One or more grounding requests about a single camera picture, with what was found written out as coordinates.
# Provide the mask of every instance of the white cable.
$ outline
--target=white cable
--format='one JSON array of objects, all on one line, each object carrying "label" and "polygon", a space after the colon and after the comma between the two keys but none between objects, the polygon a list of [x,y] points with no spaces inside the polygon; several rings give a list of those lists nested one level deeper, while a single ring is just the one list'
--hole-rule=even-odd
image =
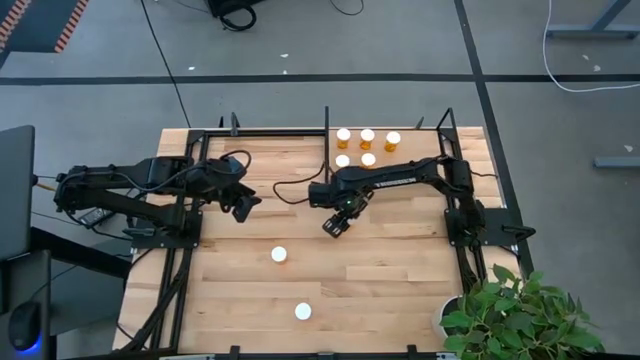
[{"label": "white cable", "polygon": [[602,90],[625,90],[631,89],[635,87],[640,87],[640,84],[633,85],[625,85],[625,86],[607,86],[593,89],[569,89],[566,88],[556,80],[555,77],[551,74],[551,70],[549,70],[549,64],[547,63],[547,32],[549,31],[549,23],[551,22],[551,9],[553,8],[553,0],[549,0],[549,16],[547,17],[547,25],[544,27],[544,34],[542,34],[542,58],[544,59],[544,68],[547,70],[547,75],[553,80],[553,82],[562,90],[568,91],[571,93],[585,93],[585,92],[594,92],[594,91],[602,91]]}]

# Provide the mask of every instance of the computer mouse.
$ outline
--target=computer mouse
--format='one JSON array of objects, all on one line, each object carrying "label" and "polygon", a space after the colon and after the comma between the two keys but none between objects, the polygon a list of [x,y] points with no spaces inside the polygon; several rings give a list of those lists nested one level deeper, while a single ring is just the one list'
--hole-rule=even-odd
[{"label": "computer mouse", "polygon": [[27,301],[20,304],[9,318],[9,342],[18,351],[30,349],[40,336],[40,304]]}]

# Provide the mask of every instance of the wooden table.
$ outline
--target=wooden table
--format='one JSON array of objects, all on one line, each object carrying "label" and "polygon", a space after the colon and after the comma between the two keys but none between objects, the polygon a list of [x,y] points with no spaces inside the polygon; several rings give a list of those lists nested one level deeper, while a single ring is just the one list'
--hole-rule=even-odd
[{"label": "wooden table", "polygon": [[[363,151],[357,141],[339,151],[334,131],[330,159],[346,153],[352,164],[359,164]],[[183,155],[187,132],[164,130],[158,155]],[[371,152],[377,166],[439,154],[434,131],[400,132],[397,151],[387,153],[386,130],[376,131]],[[458,134],[472,170],[494,173],[483,129],[463,127]],[[203,208],[180,353],[228,353],[231,345],[240,345],[242,353],[405,352],[408,344],[416,344],[420,352],[443,349],[431,330],[432,312],[462,293],[455,251],[447,241],[444,196],[423,184],[377,191],[355,224],[333,239],[321,228],[331,210],[311,209],[307,203],[287,205],[271,189],[276,181],[316,173],[323,161],[323,141],[302,136],[228,137],[210,144],[209,157],[235,149],[251,152],[253,163],[243,183],[255,189],[263,203],[244,224],[223,214],[215,203]],[[502,205],[496,178],[474,176],[473,181],[476,196],[486,207]],[[307,186],[286,185],[279,190],[283,197],[296,200],[307,197]],[[149,201],[163,204],[172,198],[153,196]],[[284,265],[270,258],[275,246],[288,251]],[[511,253],[499,247],[483,251],[488,267],[498,263],[519,273]],[[165,252],[152,251],[129,276],[119,322],[132,334],[156,304]],[[313,309],[308,321],[294,316],[300,302]],[[172,314],[170,308],[163,331],[165,346]],[[118,332],[114,348],[126,342]]]}]

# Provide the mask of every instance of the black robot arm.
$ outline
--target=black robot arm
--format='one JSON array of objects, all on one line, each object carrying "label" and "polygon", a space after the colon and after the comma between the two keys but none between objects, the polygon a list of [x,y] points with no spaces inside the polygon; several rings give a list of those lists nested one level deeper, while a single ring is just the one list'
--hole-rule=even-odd
[{"label": "black robot arm", "polygon": [[[447,182],[438,173],[438,166],[452,179]],[[429,184],[440,193],[456,198],[461,214],[460,226],[475,233],[485,226],[484,207],[473,196],[469,163],[448,156],[424,158],[406,164],[364,169],[349,166],[336,171],[329,184],[311,183],[311,207],[335,209],[337,213],[323,224],[323,229],[337,238],[349,228],[367,207],[373,191],[415,183]]]},{"label": "black robot arm", "polygon": [[236,221],[244,222],[261,200],[255,191],[240,183],[245,167],[233,156],[208,159],[194,164],[183,156],[149,158],[133,166],[74,166],[59,174],[54,202],[58,211],[99,207],[150,221],[154,226],[179,234],[188,226],[182,204],[158,206],[109,190],[138,189],[159,195],[199,198],[219,202],[224,212],[232,211]]}]

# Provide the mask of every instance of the blue light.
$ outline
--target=blue light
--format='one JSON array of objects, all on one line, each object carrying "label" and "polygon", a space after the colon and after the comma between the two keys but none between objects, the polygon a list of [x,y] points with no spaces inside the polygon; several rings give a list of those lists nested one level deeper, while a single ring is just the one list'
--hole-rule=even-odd
[{"label": "blue light", "polygon": [[40,347],[41,346],[42,346],[42,334],[40,334],[40,336],[38,336],[38,340],[36,340],[36,343],[33,344],[32,347],[28,348],[27,350],[17,351],[17,353],[22,355],[22,356],[29,356],[29,355],[37,354],[38,352],[40,352]]}]

